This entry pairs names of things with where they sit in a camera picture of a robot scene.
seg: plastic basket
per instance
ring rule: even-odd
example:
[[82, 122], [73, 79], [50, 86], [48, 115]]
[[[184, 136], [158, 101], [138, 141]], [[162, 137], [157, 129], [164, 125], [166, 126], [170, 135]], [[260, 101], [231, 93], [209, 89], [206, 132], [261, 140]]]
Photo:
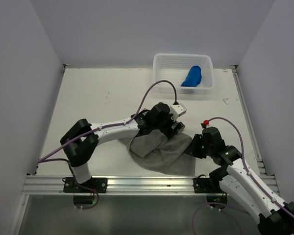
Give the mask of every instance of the plastic basket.
[[[197, 87], [181, 87], [192, 66], [201, 68], [201, 83]], [[179, 94], [200, 94], [212, 89], [215, 85], [212, 62], [207, 55], [191, 54], [156, 54], [153, 59], [152, 76], [154, 82], [168, 80], [172, 82]], [[173, 93], [169, 84], [156, 86], [158, 92]]]

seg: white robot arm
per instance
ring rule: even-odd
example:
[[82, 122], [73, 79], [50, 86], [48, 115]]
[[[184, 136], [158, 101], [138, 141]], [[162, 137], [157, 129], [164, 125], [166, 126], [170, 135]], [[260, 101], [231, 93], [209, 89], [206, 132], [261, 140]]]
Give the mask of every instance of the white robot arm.
[[86, 119], [81, 119], [60, 142], [64, 145], [85, 132], [97, 130], [84, 140], [78, 139], [63, 149], [77, 182], [83, 184], [91, 179], [87, 162], [98, 145], [112, 140], [148, 135], [155, 129], [170, 139], [184, 130], [185, 126], [177, 119], [185, 113], [186, 108], [182, 104], [169, 107], [167, 104], [158, 103], [151, 110], [141, 111], [132, 121], [132, 117], [109, 123], [89, 123]]
[[220, 166], [209, 174], [211, 187], [221, 189], [240, 203], [257, 223], [261, 235], [294, 233], [294, 219], [285, 212], [294, 216], [294, 202], [286, 203], [274, 193], [248, 163], [243, 162], [235, 147], [225, 145], [217, 128], [202, 126], [202, 135], [194, 136], [185, 153], [200, 159], [209, 156]]

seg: gray towel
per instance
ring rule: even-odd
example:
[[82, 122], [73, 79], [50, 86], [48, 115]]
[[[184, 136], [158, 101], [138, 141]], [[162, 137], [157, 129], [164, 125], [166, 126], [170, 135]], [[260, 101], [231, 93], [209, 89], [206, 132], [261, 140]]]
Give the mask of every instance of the gray towel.
[[120, 139], [120, 142], [127, 145], [133, 160], [142, 168], [168, 175], [195, 174], [195, 158], [183, 153], [192, 142], [186, 134], [168, 140], [159, 130], [154, 130], [149, 135]]

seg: blue cloth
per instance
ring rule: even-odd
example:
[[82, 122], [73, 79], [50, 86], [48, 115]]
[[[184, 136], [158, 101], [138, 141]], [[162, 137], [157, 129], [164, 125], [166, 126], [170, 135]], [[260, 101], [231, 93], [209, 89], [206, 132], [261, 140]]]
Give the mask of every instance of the blue cloth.
[[182, 87], [196, 87], [201, 82], [201, 68], [199, 66], [191, 67]]

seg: white tabletop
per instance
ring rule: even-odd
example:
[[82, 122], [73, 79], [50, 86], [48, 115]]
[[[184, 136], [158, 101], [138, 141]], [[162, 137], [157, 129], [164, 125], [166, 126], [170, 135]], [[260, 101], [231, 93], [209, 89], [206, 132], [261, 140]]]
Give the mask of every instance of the white tabletop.
[[[179, 118], [185, 124], [184, 133], [200, 134], [200, 124], [213, 117], [231, 120], [240, 130], [245, 147], [245, 157], [251, 168], [259, 174], [257, 156], [254, 153], [241, 101], [232, 70], [214, 69], [216, 87], [209, 94], [180, 94], [178, 102], [184, 104], [187, 113]], [[60, 146], [62, 136], [81, 118], [89, 122], [117, 121], [135, 113], [141, 99], [152, 84], [152, 69], [66, 69], [42, 157]], [[172, 94], [161, 94], [153, 89], [143, 108], [150, 109], [158, 102], [173, 103]], [[220, 130], [227, 145], [240, 150], [236, 131], [222, 120], [211, 124]], [[66, 158], [63, 151], [54, 158]], [[164, 176], [138, 166], [119, 141], [98, 146], [88, 161], [92, 175], [100, 176]], [[196, 159], [196, 176], [208, 175], [218, 168], [210, 158]], [[39, 164], [38, 175], [69, 175], [63, 162]]]

